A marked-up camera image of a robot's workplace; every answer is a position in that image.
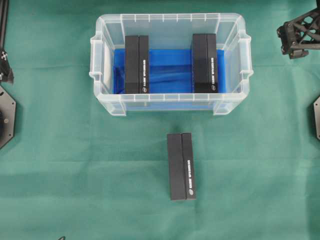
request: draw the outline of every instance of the black cardboard box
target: black cardboard box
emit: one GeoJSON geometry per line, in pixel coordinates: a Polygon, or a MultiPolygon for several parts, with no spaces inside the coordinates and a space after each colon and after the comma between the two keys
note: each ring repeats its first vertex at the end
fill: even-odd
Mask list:
{"type": "Polygon", "coordinates": [[[218,93],[216,34],[193,34],[192,78],[196,94],[218,93]]]}
{"type": "Polygon", "coordinates": [[[167,135],[171,200],[195,200],[196,178],[191,133],[167,135]]]}
{"type": "Polygon", "coordinates": [[[149,37],[125,36],[126,94],[149,93],[149,37]]]}

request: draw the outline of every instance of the black box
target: black box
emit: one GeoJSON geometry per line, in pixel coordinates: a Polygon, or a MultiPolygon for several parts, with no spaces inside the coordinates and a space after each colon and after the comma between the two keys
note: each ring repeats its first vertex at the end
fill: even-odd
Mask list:
{"type": "Polygon", "coordinates": [[[216,34],[193,34],[192,74],[195,93],[218,93],[216,34]]]}
{"type": "Polygon", "coordinates": [[[195,200],[196,178],[191,133],[167,135],[171,200],[195,200]]]}
{"type": "Polygon", "coordinates": [[[139,93],[139,37],[125,36],[125,94],[139,93]]]}
{"type": "Polygon", "coordinates": [[[149,37],[139,36],[139,93],[149,93],[149,37]]]}
{"type": "Polygon", "coordinates": [[[192,76],[194,92],[208,93],[208,51],[207,35],[193,34],[192,36],[192,76]]]}

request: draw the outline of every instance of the clear plastic storage box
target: clear plastic storage box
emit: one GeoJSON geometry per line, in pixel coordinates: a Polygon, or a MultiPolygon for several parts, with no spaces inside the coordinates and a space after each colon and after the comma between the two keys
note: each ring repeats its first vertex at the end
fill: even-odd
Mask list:
{"type": "Polygon", "coordinates": [[[90,42],[94,95],[113,116],[172,110],[226,115],[250,90],[251,37],[236,13],[106,14],[96,21],[90,42]],[[226,93],[113,94],[114,51],[125,48],[125,36],[148,35],[150,49],[188,49],[195,33],[216,33],[217,48],[224,50],[226,93]]]}

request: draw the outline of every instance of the black metal bracket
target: black metal bracket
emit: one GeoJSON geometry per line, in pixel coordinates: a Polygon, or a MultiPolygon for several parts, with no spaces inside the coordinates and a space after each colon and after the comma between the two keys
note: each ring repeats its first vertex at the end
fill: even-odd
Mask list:
{"type": "Polygon", "coordinates": [[[307,50],[320,50],[320,0],[316,2],[316,9],[285,22],[276,31],[282,54],[289,54],[290,59],[307,56],[307,50]]]}
{"type": "Polygon", "coordinates": [[[0,83],[13,83],[14,74],[8,62],[8,54],[4,50],[9,0],[0,0],[0,83]]]}

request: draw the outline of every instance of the green tablecloth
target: green tablecloth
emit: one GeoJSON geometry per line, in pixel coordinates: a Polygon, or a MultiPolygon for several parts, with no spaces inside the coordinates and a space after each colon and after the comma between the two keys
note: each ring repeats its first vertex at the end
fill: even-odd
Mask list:
{"type": "Polygon", "coordinates": [[[320,51],[282,56],[276,29],[315,0],[11,0],[14,139],[0,150],[0,239],[318,240],[320,51]],[[232,113],[112,117],[89,77],[96,19],[233,12],[252,36],[232,113]],[[167,133],[192,132],[197,200],[171,202],[167,133]]]}

